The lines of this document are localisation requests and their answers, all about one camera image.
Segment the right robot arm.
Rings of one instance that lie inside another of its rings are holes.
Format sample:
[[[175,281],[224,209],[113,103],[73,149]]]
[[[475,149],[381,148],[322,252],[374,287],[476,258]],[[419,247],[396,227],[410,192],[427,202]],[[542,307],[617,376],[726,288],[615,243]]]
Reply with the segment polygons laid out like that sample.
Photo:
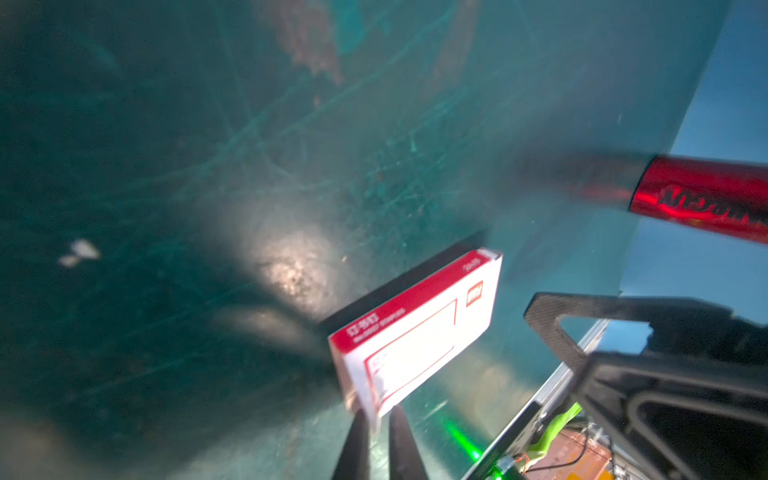
[[[686,298],[540,292],[525,321],[573,372],[574,399],[652,479],[767,475],[767,329]],[[586,353],[567,318],[644,322],[638,354]]]

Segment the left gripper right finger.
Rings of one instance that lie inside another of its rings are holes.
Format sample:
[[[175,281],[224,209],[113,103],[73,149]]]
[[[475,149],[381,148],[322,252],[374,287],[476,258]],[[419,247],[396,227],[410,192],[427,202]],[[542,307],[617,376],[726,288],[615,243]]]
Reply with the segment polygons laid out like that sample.
[[[389,479],[428,480],[425,465],[400,405],[390,412]]]

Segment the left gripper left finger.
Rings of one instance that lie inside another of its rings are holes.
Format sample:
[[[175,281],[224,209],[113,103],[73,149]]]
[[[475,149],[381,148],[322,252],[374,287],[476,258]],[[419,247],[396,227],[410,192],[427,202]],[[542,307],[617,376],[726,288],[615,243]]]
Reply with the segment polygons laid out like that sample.
[[[370,479],[370,426],[363,410],[354,416],[332,480]]]

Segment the red white staple box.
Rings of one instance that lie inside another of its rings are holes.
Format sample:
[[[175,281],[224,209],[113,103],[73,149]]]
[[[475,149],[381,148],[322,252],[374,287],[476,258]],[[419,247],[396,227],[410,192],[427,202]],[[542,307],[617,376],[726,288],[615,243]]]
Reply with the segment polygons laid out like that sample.
[[[381,418],[490,326],[501,253],[471,250],[329,338],[344,403],[373,431]]]

